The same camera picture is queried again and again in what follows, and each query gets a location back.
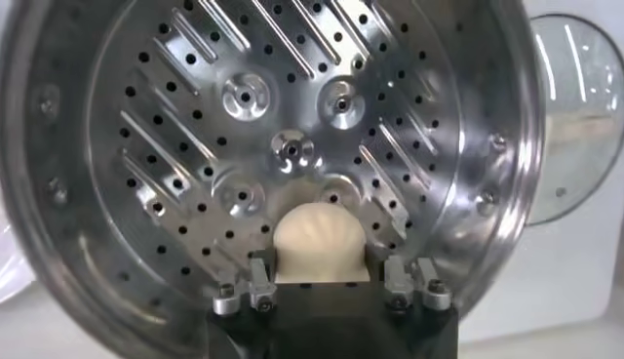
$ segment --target perforated metal tray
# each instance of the perforated metal tray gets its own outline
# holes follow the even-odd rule
[[[222,270],[287,211],[344,206],[432,256],[468,311],[542,143],[517,1],[22,1],[2,182],[42,281],[120,353],[199,357]]]

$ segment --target metal bracket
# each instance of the metal bracket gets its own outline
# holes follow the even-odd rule
[[[250,282],[250,303],[252,308],[261,313],[271,311],[275,307],[277,286],[271,283],[264,269],[264,260],[250,260],[252,281]]]
[[[399,256],[390,256],[383,265],[388,305],[395,310],[408,309],[413,303],[414,286],[403,260]]]
[[[449,287],[438,277],[431,259],[418,259],[417,266],[423,279],[422,304],[436,311],[450,309],[452,295]]]
[[[234,275],[220,275],[218,294],[213,297],[213,312],[218,316],[229,316],[241,310],[241,294],[236,290]]]

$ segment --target hex bolt head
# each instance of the hex bolt head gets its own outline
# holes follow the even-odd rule
[[[393,310],[404,311],[408,309],[408,301],[401,296],[396,296],[390,300],[390,307]]]
[[[262,298],[257,304],[257,311],[260,313],[268,313],[273,309],[273,302],[269,298]]]
[[[218,294],[222,298],[229,298],[234,296],[234,286],[230,283],[223,284],[218,289]]]
[[[447,286],[440,279],[432,279],[427,285],[427,290],[431,293],[441,295],[447,292]]]

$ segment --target screw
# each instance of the screw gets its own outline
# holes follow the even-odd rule
[[[273,303],[269,298],[262,298],[257,304],[257,311],[260,313],[268,313],[273,309]]]
[[[401,296],[396,296],[390,300],[390,307],[394,310],[406,310],[408,309],[408,301]]]
[[[495,150],[502,152],[507,148],[507,140],[500,134],[494,134],[490,137],[491,145]]]
[[[432,279],[429,281],[427,290],[431,293],[442,295],[447,292],[447,286],[445,286],[445,283],[440,279]]]
[[[223,284],[218,289],[218,294],[222,298],[230,298],[234,296],[234,286],[230,283]]]
[[[57,205],[67,204],[67,188],[59,179],[51,179],[48,182],[48,189],[52,192],[52,198]]]

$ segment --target white dough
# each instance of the white dough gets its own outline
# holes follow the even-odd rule
[[[290,211],[273,238],[277,283],[368,282],[366,233],[349,211],[309,203]]]

